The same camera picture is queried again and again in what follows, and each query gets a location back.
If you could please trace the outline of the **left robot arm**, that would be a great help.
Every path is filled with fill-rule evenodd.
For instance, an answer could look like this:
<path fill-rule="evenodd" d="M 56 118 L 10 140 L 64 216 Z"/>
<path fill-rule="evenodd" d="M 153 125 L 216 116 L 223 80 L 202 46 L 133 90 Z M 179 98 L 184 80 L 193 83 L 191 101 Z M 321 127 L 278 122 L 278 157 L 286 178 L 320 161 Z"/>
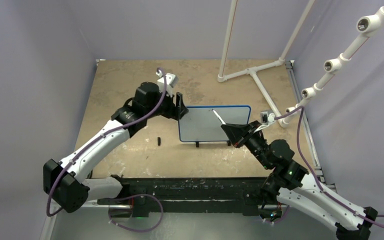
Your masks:
<path fill-rule="evenodd" d="M 164 92 L 162 84 L 141 83 L 134 97 L 117 109 L 94 137 L 63 159 L 50 159 L 43 165 L 43 190 L 48 195 L 46 214 L 53 216 L 52 201 L 67 213 L 93 200 L 126 203 L 129 191 L 122 186 L 120 176 L 89 179 L 89 173 L 115 148 L 145 128 L 149 118 L 163 116 L 179 121 L 188 111 L 180 92 L 171 94 Z"/>

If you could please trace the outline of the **white marker pen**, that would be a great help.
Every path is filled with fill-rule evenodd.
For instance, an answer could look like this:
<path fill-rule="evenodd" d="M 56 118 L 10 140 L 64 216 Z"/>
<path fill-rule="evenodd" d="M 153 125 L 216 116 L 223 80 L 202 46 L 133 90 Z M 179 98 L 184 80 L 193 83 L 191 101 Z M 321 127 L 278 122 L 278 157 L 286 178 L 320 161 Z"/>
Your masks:
<path fill-rule="evenodd" d="M 222 119 L 222 117 L 219 115 L 219 113 L 215 109 L 212 109 L 211 111 L 214 113 L 214 115 L 217 117 L 217 119 L 222 125 L 226 124 L 225 121 Z"/>

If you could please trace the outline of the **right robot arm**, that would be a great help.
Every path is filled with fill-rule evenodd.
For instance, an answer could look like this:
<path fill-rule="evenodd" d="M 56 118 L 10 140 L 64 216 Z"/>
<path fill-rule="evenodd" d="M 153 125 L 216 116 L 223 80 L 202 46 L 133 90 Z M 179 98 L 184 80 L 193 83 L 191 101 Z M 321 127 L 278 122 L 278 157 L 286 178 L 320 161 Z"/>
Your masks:
<path fill-rule="evenodd" d="M 221 129 L 235 148 L 245 146 L 257 161 L 271 170 L 259 191 L 263 205 L 275 201 L 289 205 L 335 231 L 339 240 L 367 240 L 378 216 L 372 207 L 353 204 L 323 186 L 316 176 L 296 162 L 284 139 L 268 143 L 261 123 L 224 123 Z"/>

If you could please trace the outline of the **blue framed whiteboard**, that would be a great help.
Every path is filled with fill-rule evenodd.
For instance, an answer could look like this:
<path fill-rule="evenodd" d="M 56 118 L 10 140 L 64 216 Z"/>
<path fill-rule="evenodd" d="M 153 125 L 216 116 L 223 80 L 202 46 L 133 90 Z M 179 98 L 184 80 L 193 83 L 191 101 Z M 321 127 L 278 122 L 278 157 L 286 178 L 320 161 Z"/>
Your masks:
<path fill-rule="evenodd" d="M 212 112 L 215 109 L 225 123 L 248 124 L 252 108 L 249 105 L 195 105 L 178 122 L 179 140 L 184 143 L 227 142 L 221 123 Z"/>

